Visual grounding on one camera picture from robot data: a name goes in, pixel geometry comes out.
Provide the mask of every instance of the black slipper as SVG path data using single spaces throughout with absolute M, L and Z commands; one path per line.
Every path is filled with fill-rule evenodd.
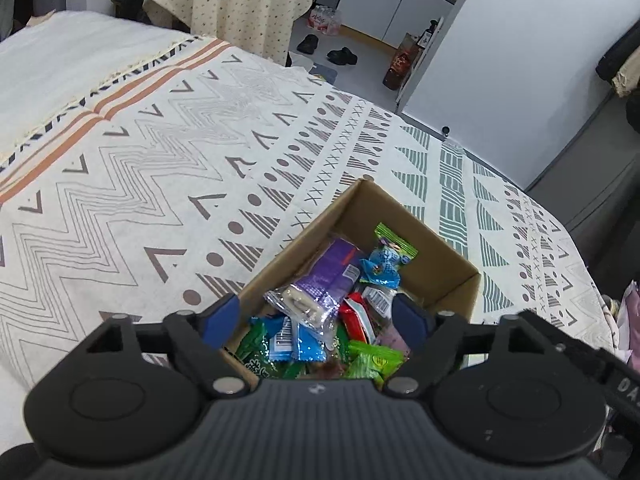
M 302 54 L 313 54 L 318 48 L 318 37 L 315 34 L 307 34 L 306 38 L 296 47 Z
M 345 46 L 341 50 L 330 51 L 326 58 L 335 65 L 355 65 L 358 62 L 358 56 Z

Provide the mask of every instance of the patterned blanket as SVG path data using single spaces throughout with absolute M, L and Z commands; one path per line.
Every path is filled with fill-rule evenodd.
M 302 69 L 191 38 L 0 167 L 2 359 L 33 384 L 110 313 L 155 321 L 237 292 L 357 178 L 480 270 L 474 322 L 533 308 L 611 348 L 571 238 L 521 190 Z

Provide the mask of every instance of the blue candy wrapper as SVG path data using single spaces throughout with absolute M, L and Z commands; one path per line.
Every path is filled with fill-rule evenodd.
M 291 333 L 291 318 L 280 316 L 280 319 L 282 328 L 269 339 L 269 361 L 290 361 L 292 359 L 294 345 Z
M 295 321 L 292 322 L 291 328 L 293 341 L 292 359 L 295 361 L 326 361 L 324 347 L 313 336 L 311 330 Z
M 255 324 L 255 322 L 260 319 L 264 323 L 264 327 L 267 329 L 267 338 L 271 339 L 282 329 L 282 324 L 286 318 L 287 317 L 284 316 L 284 314 L 274 314 L 273 316 L 264 317 L 253 316 L 251 318 L 251 324 Z
M 375 232 L 378 246 L 368 259 L 360 260 L 360 281 L 397 290 L 400 286 L 399 268 L 413 260 L 418 251 L 383 223 L 378 224 Z

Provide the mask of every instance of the gray floor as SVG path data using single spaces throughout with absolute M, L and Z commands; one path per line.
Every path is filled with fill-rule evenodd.
M 308 57 L 316 63 L 338 71 L 334 83 L 336 88 L 360 96 L 390 112 L 396 110 L 398 92 L 389 90 L 382 84 L 386 70 L 391 64 L 391 54 L 350 37 L 325 36 L 308 28 L 304 17 L 297 19 L 293 24 L 289 49 L 296 52 L 296 46 L 307 34 L 315 34 L 319 39 L 315 53 Z M 358 56 L 356 65 L 337 66 L 326 58 L 330 50 L 340 50 L 344 46 Z

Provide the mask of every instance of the floor mat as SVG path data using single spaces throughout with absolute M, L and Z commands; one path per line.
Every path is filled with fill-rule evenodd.
M 314 63 L 314 67 L 311 70 L 309 70 L 309 73 L 311 75 L 320 76 L 322 79 L 327 81 L 330 85 L 334 84 L 335 79 L 338 77 L 337 70 L 321 65 L 319 63 Z

